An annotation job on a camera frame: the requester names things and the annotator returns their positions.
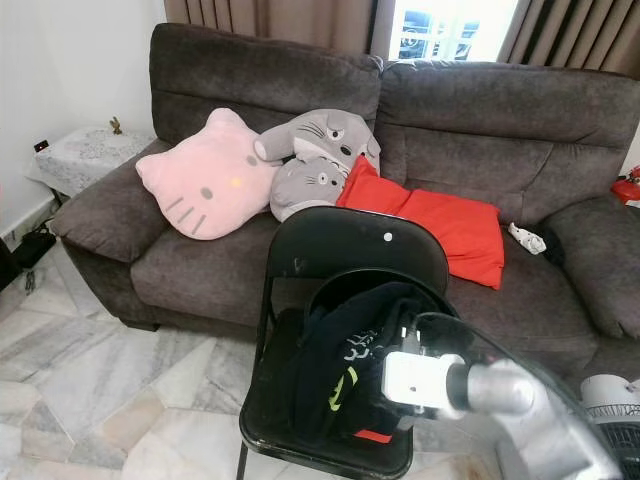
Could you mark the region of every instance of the brown curtain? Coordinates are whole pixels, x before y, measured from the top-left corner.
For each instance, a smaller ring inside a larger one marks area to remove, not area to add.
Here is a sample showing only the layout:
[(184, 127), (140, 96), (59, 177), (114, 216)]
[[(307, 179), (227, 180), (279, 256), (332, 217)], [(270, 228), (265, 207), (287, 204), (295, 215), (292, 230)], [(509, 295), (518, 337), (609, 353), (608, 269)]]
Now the brown curtain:
[(640, 79), (640, 1), (519, 0), (498, 61)]
[(165, 0), (169, 22), (359, 53), (370, 49), (375, 0)]

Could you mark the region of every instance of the chair seat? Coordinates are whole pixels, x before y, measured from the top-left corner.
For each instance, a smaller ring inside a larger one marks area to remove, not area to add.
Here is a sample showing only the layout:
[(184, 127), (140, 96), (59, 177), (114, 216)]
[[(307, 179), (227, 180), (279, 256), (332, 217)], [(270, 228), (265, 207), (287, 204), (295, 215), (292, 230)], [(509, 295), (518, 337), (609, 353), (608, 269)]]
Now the chair seat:
[(302, 325), (301, 310), (285, 310), (278, 318), (240, 413), (245, 443), (262, 454), (349, 478), (401, 477), (413, 459), (413, 430), (396, 432), (386, 445), (351, 437), (307, 447), (296, 440), (274, 378), (296, 353)]
[(582, 370), (597, 342), (580, 298), (560, 268), (503, 234), (500, 290), (451, 278), (447, 299), (460, 318), (505, 348), (561, 376)]

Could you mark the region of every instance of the red pillow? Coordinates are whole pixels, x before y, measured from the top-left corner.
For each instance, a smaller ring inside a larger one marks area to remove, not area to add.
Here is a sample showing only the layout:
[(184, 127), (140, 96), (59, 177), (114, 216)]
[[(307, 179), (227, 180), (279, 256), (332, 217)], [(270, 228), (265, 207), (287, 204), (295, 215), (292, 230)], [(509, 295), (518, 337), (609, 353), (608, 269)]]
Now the red pillow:
[(504, 247), (500, 210), (493, 205), (425, 190), (410, 192), (380, 178), (363, 155), (336, 205), (395, 215), (421, 225), (442, 245), (452, 275), (500, 289)]

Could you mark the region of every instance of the pillow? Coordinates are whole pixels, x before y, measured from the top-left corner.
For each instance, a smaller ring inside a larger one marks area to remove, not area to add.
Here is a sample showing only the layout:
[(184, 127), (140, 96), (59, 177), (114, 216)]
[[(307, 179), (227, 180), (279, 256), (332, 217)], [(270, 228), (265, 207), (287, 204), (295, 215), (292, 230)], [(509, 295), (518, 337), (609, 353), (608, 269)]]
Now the pillow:
[(500, 289), (504, 247), (500, 210), (493, 205), (424, 190), (410, 192), (380, 178), (362, 155), (336, 205), (417, 223), (438, 239), (452, 275)]
[(244, 224), (269, 203), (279, 164), (257, 159), (258, 134), (228, 108), (171, 150), (136, 163), (142, 183), (180, 233), (212, 240)]

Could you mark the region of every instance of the gray sofa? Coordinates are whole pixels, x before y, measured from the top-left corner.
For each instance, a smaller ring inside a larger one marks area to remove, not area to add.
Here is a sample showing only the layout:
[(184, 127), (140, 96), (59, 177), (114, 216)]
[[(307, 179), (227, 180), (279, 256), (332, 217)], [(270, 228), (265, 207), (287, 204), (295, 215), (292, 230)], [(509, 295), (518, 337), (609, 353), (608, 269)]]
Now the gray sofa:
[[(640, 376), (640, 222), (608, 193), (640, 117), (638, 82), (492, 63), (383, 66), (171, 24), (153, 34), (150, 80), (158, 140), (141, 155), (194, 134), (216, 107), (258, 132), (344, 109), (375, 126), (385, 177), (491, 202), (503, 224), (553, 229), (563, 268), (505, 235), (501, 290), (452, 277), (448, 299), (564, 377), (590, 368)], [(219, 240), (188, 239), (142, 186), (136, 159), (67, 202), (53, 224), (91, 289), (131, 327), (254, 325), (276, 220), (262, 213)], [(312, 287), (281, 282), (276, 304), (300, 304)]]

